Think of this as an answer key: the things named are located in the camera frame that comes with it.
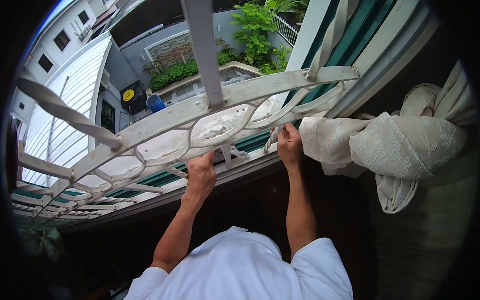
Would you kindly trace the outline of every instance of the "fabric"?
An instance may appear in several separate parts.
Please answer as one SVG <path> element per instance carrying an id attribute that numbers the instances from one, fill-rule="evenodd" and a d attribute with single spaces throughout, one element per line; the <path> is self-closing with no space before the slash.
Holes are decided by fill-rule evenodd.
<path id="1" fill-rule="evenodd" d="M 133 299 L 353 299 L 333 243 L 317 239 L 290 264 L 267 236 L 231 227 L 194 249 L 170 274 L 150 267 L 132 281 Z"/>
<path id="2" fill-rule="evenodd" d="M 42 236 L 31 229 L 19 229 L 18 233 L 28 255 L 37 256 L 43 251 L 49 259 L 57 262 L 60 254 L 64 253 L 63 241 L 56 228 L 44 229 Z"/>
<path id="3" fill-rule="evenodd" d="M 417 180 L 433 176 L 463 149 L 466 133 L 460 126 L 474 121 L 471 98 L 458 62 L 443 88 L 413 87 L 398 116 L 304 118 L 303 150 L 322 163 L 326 175 L 357 177 L 365 168 L 376 173 L 380 205 L 395 214 L 415 195 Z"/>
<path id="4" fill-rule="evenodd" d="M 464 151 L 435 176 L 417 180 L 415 199 L 400 214 L 382 212 L 373 174 L 366 172 L 360 177 L 370 198 L 376 233 L 381 274 L 377 300 L 432 299 L 441 288 L 474 216 L 479 179 L 475 135 L 469 136 Z"/>

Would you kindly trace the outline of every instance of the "right hand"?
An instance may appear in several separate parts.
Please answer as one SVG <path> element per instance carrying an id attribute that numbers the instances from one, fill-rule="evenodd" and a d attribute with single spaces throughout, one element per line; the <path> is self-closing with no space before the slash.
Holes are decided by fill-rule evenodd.
<path id="1" fill-rule="evenodd" d="M 215 186 L 216 173 L 213 170 L 213 156 L 214 152 L 212 151 L 193 158 L 187 163 L 187 188 L 181 198 L 180 206 L 188 208 L 195 214 Z"/>
<path id="2" fill-rule="evenodd" d="M 300 133 L 292 123 L 285 124 L 283 130 L 278 133 L 276 148 L 287 169 L 298 165 L 303 150 Z"/>

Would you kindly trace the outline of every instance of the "air conditioner unit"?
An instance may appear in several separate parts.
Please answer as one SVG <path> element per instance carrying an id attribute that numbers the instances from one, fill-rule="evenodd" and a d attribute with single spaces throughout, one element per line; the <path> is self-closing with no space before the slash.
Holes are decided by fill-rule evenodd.
<path id="1" fill-rule="evenodd" d="M 102 85 L 105 89 L 108 89 L 108 82 L 110 80 L 110 73 L 107 70 L 103 70 L 102 78 L 100 79 L 100 85 Z"/>

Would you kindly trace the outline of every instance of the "white building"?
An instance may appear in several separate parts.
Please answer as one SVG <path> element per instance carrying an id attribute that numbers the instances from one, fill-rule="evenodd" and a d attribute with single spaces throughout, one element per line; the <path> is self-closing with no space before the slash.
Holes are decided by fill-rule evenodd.
<path id="1" fill-rule="evenodd" d="M 45 84 L 92 36 L 96 37 L 117 10 L 116 2 L 118 0 L 62 0 L 42 25 L 25 58 L 25 66 L 35 79 Z M 21 122 L 20 140 L 25 138 L 34 107 L 32 98 L 18 89 L 15 91 L 12 115 Z"/>

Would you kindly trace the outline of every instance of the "window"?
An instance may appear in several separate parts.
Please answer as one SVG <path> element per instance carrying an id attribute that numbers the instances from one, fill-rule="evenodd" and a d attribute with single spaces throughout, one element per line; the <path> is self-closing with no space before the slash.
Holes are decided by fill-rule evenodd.
<path id="1" fill-rule="evenodd" d="M 70 42 L 65 30 L 60 31 L 59 35 L 53 39 L 55 44 L 60 48 L 60 50 L 64 50 L 67 44 Z"/>
<path id="2" fill-rule="evenodd" d="M 115 133 L 115 109 L 105 100 L 102 102 L 102 117 L 100 126 Z"/>
<path id="3" fill-rule="evenodd" d="M 42 54 L 40 59 L 38 60 L 38 64 L 42 66 L 42 68 L 48 73 L 50 69 L 53 66 L 53 63 L 45 56 L 45 54 Z"/>
<path id="4" fill-rule="evenodd" d="M 82 24 L 85 24 L 88 21 L 88 15 L 85 11 L 79 13 L 78 17 L 80 18 L 80 21 L 82 21 Z"/>

